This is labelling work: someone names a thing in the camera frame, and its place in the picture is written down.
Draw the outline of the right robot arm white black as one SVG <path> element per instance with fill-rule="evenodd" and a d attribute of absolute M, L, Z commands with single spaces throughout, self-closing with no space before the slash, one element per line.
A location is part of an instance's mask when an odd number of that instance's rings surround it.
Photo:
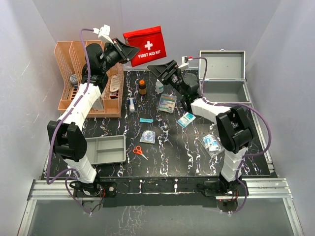
<path fill-rule="evenodd" d="M 224 162 L 215 182 L 198 184 L 203 194 L 236 193 L 241 181 L 241 166 L 249 143 L 254 138 L 253 128 L 244 109 L 239 106 L 210 104 L 201 95 L 200 81 L 193 73 L 182 74 L 182 67 L 172 60 L 166 64 L 149 65 L 148 70 L 163 84 L 171 85 L 182 97 L 183 108 L 217 125 L 220 143 L 224 148 Z"/>

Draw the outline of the red first aid kit pouch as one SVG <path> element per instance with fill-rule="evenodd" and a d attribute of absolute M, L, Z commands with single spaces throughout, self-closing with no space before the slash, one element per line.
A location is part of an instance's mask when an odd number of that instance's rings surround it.
<path fill-rule="evenodd" d="M 132 67 L 167 56 L 161 26 L 125 32 L 123 37 L 127 45 L 140 49 L 131 59 Z"/>

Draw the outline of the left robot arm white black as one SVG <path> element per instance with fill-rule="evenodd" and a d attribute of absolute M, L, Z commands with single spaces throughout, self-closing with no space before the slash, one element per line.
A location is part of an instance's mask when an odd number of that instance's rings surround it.
<path fill-rule="evenodd" d="M 87 141 L 82 133 L 83 123 L 107 86 L 107 72 L 118 63 L 129 62 L 140 52 L 140 48 L 126 45 L 115 38 L 106 43 L 104 48 L 94 43 L 85 46 L 83 50 L 86 64 L 82 69 L 78 91 L 58 120 L 52 120 L 47 125 L 50 141 L 48 164 L 51 164 L 53 156 L 61 158 L 75 173 L 74 185 L 78 190 L 97 196 L 102 185 L 86 155 Z"/>

